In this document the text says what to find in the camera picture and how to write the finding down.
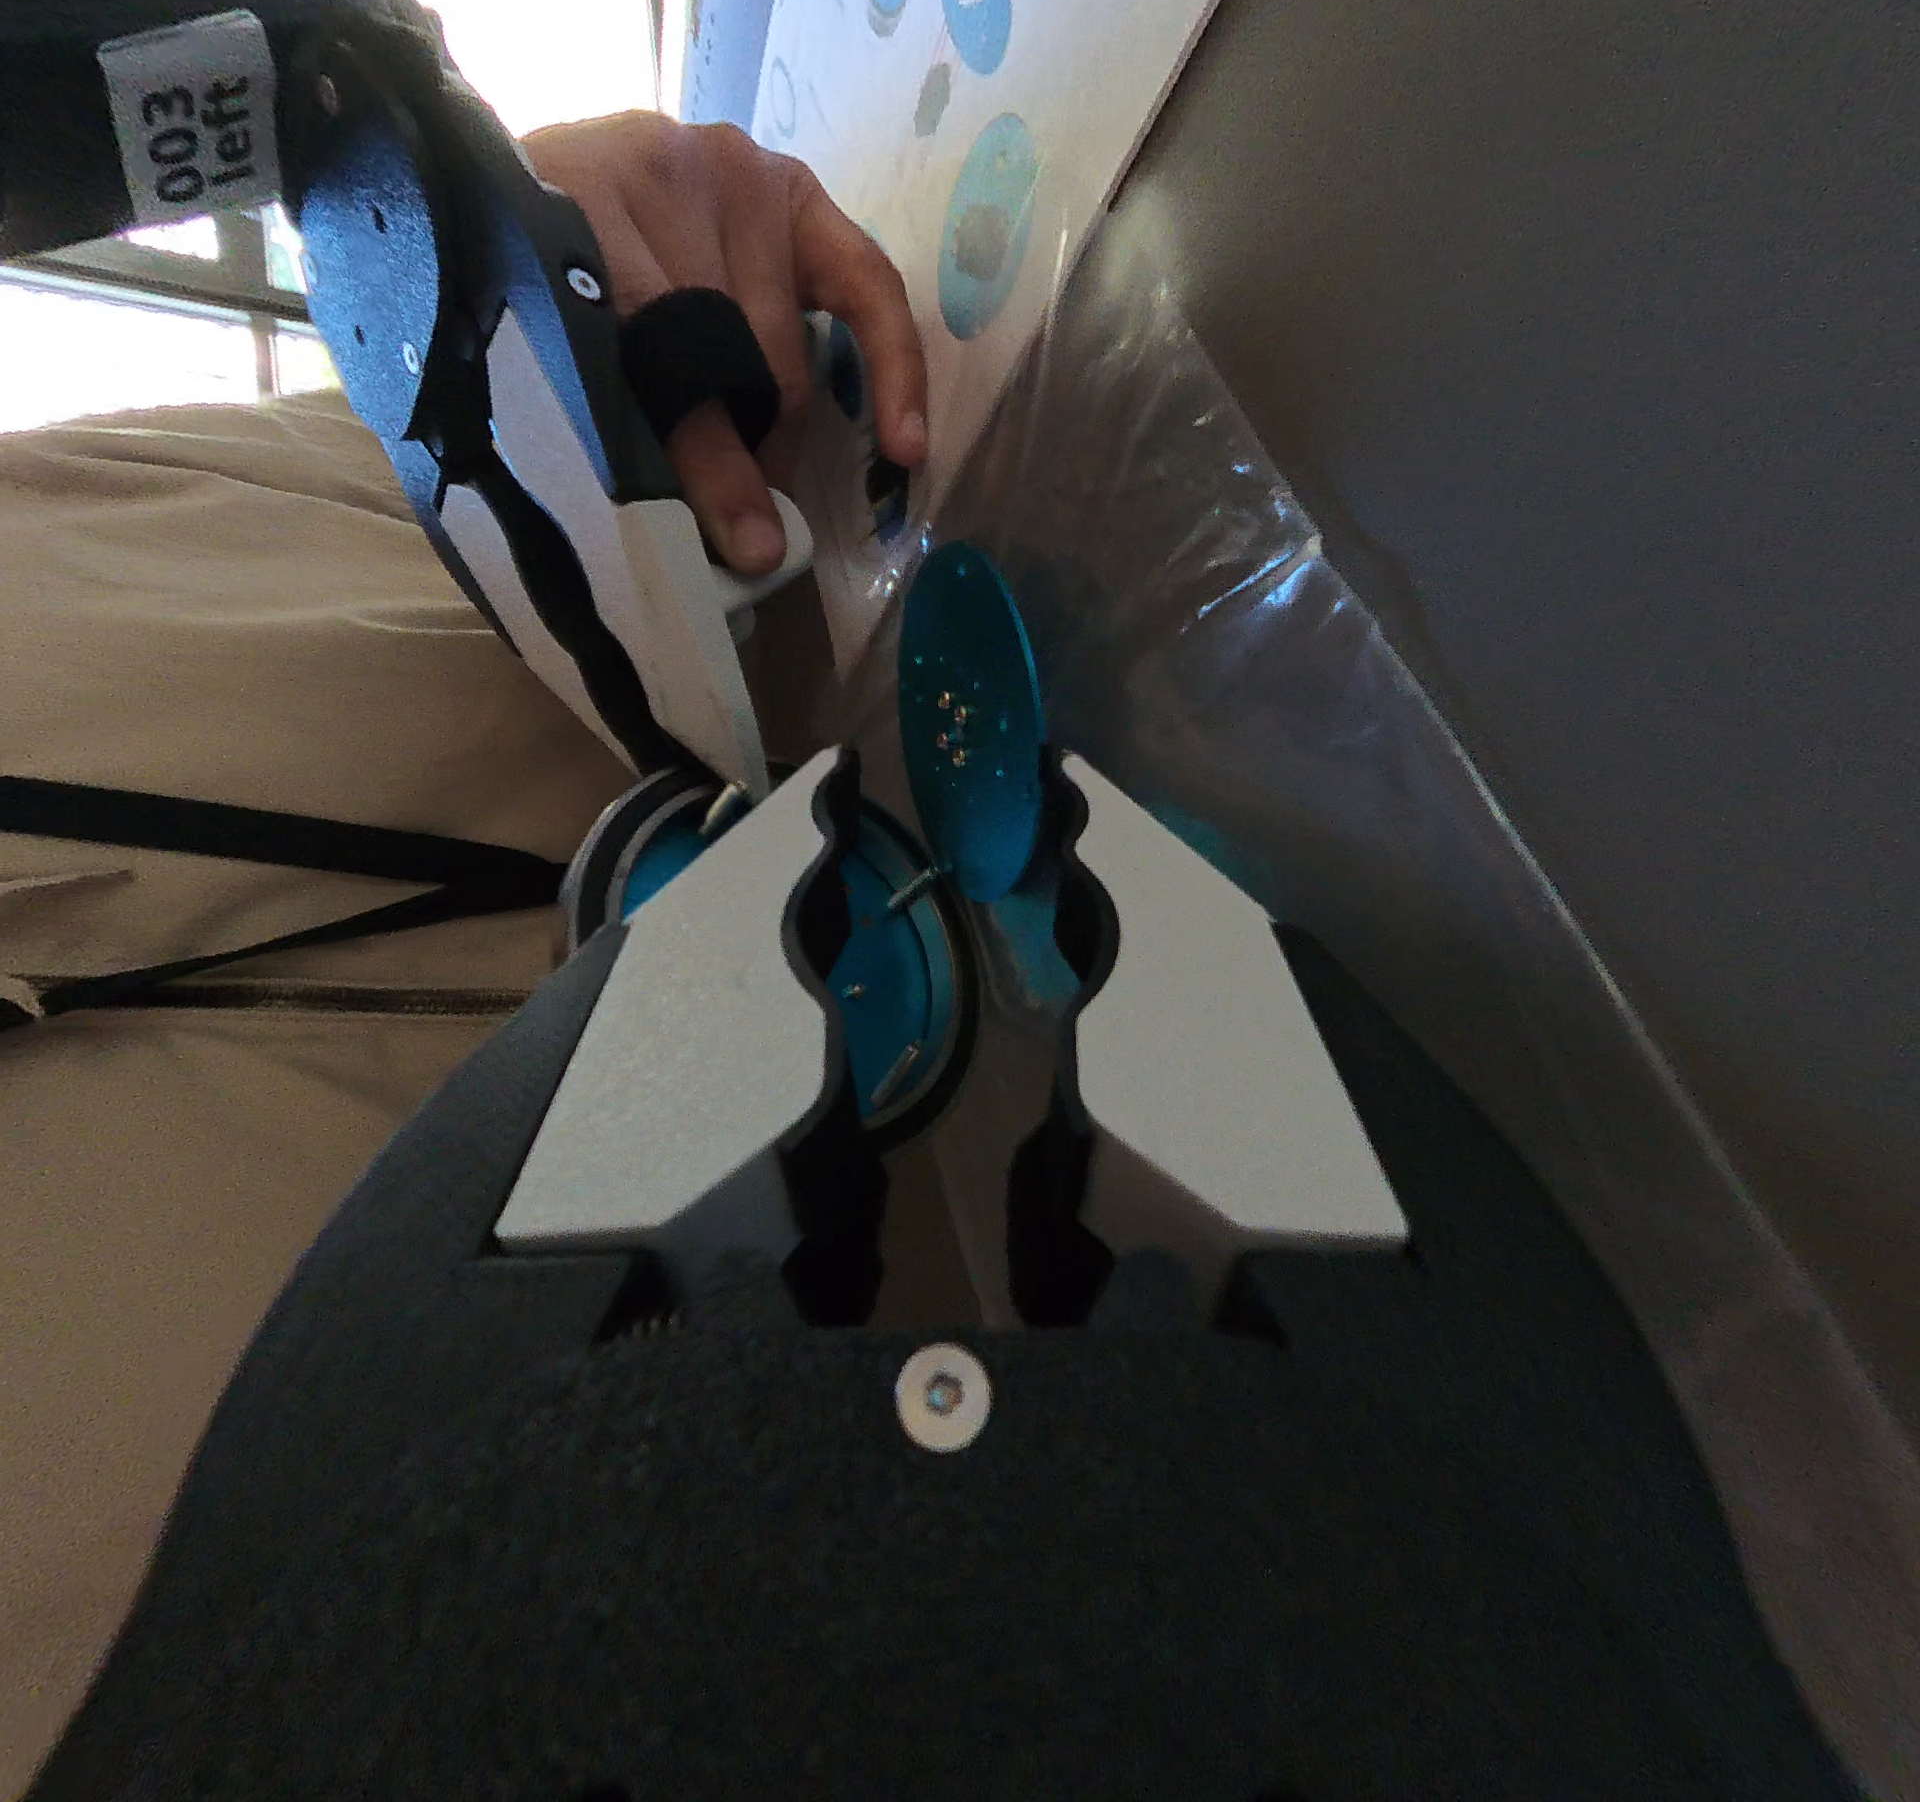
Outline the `large side window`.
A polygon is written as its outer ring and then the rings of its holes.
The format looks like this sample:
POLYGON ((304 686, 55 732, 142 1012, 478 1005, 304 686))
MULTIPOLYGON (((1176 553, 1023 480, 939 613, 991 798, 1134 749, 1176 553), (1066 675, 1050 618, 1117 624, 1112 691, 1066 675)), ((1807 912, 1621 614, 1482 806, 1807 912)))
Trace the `large side window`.
MULTIPOLYGON (((651 0, 420 0, 516 136, 659 104, 651 0)), ((280 206, 3 259, 2 431, 336 387, 280 206)))

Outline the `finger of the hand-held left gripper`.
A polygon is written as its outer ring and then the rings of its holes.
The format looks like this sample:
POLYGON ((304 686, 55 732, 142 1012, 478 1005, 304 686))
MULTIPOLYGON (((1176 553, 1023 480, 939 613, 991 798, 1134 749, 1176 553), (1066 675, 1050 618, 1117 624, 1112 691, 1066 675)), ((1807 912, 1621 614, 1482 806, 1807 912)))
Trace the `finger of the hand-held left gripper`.
POLYGON ((637 777, 667 766, 634 665, 602 621, 564 532, 510 478, 446 489, 446 544, 486 598, 519 663, 543 691, 637 777))
POLYGON ((495 448, 569 543, 591 613, 635 675, 651 720, 749 801, 769 791, 755 713, 705 544, 679 498, 616 503, 511 311, 487 349, 495 448))

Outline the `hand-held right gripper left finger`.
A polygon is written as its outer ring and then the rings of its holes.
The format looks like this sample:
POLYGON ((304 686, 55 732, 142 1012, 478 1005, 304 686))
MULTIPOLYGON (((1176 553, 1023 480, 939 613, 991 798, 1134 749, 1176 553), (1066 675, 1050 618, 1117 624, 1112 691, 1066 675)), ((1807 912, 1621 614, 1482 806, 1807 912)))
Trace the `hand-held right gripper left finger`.
POLYGON ((820 751, 619 923, 502 1253, 642 1253, 675 1296, 753 1256, 806 1321, 872 1319, 886 1169, 830 980, 859 819, 858 758, 820 751))

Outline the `person's left hand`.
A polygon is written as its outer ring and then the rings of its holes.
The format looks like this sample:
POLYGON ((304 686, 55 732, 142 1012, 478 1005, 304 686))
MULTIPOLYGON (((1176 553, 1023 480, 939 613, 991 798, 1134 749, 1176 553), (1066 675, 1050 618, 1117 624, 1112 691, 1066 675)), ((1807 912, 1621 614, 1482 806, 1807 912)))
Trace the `person's left hand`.
POLYGON ((791 487, 811 400, 803 321, 850 327, 869 372, 880 453, 905 471, 928 456, 928 372, 899 272, 797 160, 730 124, 657 112, 555 124, 522 141, 542 183, 578 204, 619 319, 703 288, 749 327, 778 387, 778 422, 746 447, 719 398, 686 409, 661 447, 707 544, 736 573, 783 561, 774 489, 791 487))

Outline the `blue disc with square bracket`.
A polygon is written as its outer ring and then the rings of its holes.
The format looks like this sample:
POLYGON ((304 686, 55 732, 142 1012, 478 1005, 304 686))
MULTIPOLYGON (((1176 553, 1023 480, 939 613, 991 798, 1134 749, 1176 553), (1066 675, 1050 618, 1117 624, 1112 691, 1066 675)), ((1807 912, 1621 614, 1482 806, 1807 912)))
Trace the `blue disc with square bracket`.
POLYGON ((853 1115, 877 1150, 941 1112, 975 1006, 941 875, 817 755, 725 830, 675 770, 607 806, 562 878, 572 954, 611 953, 542 1142, 607 1115, 673 1190, 794 1162, 853 1115))

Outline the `blue round base plate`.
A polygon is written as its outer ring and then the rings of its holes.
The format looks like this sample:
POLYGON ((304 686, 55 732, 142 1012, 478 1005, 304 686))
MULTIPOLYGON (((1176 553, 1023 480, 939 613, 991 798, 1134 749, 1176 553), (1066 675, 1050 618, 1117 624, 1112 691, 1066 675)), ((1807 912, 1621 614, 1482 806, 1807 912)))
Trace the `blue round base plate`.
POLYGON ((923 845, 975 904, 1026 877, 1043 819, 1043 697, 1028 630, 993 561, 950 543, 899 617, 898 737, 923 845))

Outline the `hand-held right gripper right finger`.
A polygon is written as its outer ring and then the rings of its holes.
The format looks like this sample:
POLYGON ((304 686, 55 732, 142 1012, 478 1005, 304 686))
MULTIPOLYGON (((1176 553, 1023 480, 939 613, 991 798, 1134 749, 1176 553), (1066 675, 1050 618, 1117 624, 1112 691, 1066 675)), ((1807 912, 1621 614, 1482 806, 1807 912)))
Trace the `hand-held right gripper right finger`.
POLYGON ((1399 1254, 1408 1217, 1273 918, 1089 761, 1043 762, 1070 993, 1007 1174, 1020 1323, 1085 1323, 1141 1254, 1206 1316, 1253 1256, 1399 1254))

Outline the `white instruction manual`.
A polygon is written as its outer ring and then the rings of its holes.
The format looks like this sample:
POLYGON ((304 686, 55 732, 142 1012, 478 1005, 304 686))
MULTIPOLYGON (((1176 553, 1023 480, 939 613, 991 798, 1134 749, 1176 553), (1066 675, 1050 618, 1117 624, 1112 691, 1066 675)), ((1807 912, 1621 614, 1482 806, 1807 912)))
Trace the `white instruction manual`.
POLYGON ((834 668, 907 578, 1007 379, 1220 0, 661 0, 689 123, 808 166, 902 278, 923 349, 928 454, 886 487, 851 418, 851 340, 814 340, 801 454, 834 668))

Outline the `clear plastic bag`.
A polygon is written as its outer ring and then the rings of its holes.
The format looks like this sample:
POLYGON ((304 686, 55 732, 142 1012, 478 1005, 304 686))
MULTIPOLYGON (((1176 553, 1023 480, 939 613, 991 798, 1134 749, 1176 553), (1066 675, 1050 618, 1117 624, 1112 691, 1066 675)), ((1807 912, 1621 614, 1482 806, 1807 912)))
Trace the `clear plastic bag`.
POLYGON ((1916 1797, 1916 1445, 1313 518, 1145 248, 1026 206, 1017 288, 928 358, 995 390, 935 510, 883 546, 816 405, 800 504, 814 624, 749 657, 769 751, 858 738, 905 808, 899 608, 928 541, 1006 570, 1046 728, 1447 1071, 1593 1253, 1641 1333, 1810 1709, 1879 1797, 1916 1797))

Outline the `grey desk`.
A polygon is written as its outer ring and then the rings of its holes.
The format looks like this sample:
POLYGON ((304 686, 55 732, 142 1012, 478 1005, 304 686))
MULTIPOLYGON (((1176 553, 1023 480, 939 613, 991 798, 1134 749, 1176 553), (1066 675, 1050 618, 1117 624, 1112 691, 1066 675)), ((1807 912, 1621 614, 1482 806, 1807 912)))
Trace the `grey desk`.
POLYGON ((1221 0, 1121 192, 1916 1420, 1918 0, 1221 0))

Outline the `silver bearing ring blue base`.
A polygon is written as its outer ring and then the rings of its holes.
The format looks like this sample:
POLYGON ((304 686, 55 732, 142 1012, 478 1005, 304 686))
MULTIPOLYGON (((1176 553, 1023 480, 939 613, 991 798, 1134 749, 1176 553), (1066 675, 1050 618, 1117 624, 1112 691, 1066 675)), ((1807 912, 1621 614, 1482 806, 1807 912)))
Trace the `silver bearing ring blue base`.
MULTIPOLYGON (((596 819, 559 885, 568 951, 625 923, 707 852, 711 840, 701 840, 698 828, 719 789, 701 765, 671 762, 642 777, 596 819)), ((939 880, 911 911, 886 915, 893 891, 932 864, 902 820, 876 801, 861 801, 856 842, 837 868, 848 934, 830 986, 861 1122, 883 1150, 914 1140, 939 1119, 978 1036, 979 982, 948 882, 939 880), (920 1062, 891 1103, 872 1108, 873 1087, 907 1043, 921 1045, 920 1062)))

